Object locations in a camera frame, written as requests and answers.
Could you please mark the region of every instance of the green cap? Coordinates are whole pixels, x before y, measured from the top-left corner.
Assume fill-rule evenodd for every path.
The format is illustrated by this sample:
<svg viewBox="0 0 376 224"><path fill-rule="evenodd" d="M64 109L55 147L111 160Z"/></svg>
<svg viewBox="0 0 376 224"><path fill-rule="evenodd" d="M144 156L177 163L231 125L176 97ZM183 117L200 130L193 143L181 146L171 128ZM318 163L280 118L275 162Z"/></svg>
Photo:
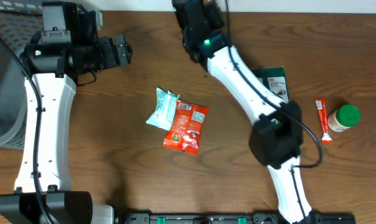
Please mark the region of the green cap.
<svg viewBox="0 0 376 224"><path fill-rule="evenodd" d="M360 122L361 113L353 105L344 105L337 110L336 120L343 126L353 127Z"/></svg>

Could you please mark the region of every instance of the gray plastic bin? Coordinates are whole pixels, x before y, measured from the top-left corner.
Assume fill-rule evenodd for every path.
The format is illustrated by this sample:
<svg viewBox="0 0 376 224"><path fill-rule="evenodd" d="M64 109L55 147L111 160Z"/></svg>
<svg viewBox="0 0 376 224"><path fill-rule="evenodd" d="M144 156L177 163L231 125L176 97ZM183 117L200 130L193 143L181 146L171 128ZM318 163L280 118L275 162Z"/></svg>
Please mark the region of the gray plastic bin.
<svg viewBox="0 0 376 224"><path fill-rule="evenodd" d="M0 9L41 13L43 0L2 1ZM41 17L0 13L0 36L17 56L38 30ZM26 128L26 92L21 69L0 46L0 147L23 149Z"/></svg>

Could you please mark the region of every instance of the white wall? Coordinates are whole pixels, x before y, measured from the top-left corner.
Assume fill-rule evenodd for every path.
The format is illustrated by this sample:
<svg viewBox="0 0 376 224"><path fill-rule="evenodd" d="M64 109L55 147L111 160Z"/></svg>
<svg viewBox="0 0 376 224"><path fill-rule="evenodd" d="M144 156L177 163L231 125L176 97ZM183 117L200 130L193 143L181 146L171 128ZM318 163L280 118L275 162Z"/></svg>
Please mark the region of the white wall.
<svg viewBox="0 0 376 224"><path fill-rule="evenodd" d="M171 0L70 0L99 10L171 11ZM217 0L224 9L224 0ZM229 0L240 12L376 13L376 0Z"/></svg>

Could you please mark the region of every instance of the red stick packet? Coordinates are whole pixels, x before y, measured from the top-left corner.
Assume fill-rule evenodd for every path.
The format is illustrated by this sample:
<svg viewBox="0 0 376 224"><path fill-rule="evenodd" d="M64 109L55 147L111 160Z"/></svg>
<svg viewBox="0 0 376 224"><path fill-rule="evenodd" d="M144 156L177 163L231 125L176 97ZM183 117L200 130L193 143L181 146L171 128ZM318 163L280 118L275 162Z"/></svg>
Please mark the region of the red stick packet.
<svg viewBox="0 0 376 224"><path fill-rule="evenodd" d="M329 135L329 130L328 130L328 126L327 126L325 99L315 99L315 104L317 104L319 121L321 122L321 128L322 128L322 139L321 139L321 141L324 144L330 144L330 143L332 143L332 138Z"/></svg>
<svg viewBox="0 0 376 224"><path fill-rule="evenodd" d="M198 154L203 122L209 108L177 100L176 116L163 146Z"/></svg>

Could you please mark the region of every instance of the brown wood surface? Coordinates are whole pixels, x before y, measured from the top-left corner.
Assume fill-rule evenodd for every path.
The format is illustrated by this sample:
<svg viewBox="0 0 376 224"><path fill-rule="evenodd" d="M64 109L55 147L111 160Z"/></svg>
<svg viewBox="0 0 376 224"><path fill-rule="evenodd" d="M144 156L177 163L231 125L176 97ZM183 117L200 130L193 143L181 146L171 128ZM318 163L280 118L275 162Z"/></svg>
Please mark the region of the brown wood surface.
<svg viewBox="0 0 376 224"><path fill-rule="evenodd" d="M103 21L100 35L124 34L133 63L77 89L69 129L73 190L122 210L277 210L270 174L248 148L244 111L189 60L174 15L104 12ZM315 98L326 98L329 113L345 102L361 111L358 126L332 133L322 166L301 173L313 208L376 223L376 15L234 13L232 25L249 67L285 67L290 97L319 137ZM167 132L145 124L158 86L210 107L198 156L164 148ZM316 158L305 135L302 163ZM0 194L12 193L21 159L22 151L0 149ZM6 223L2 216L0 223Z"/></svg>

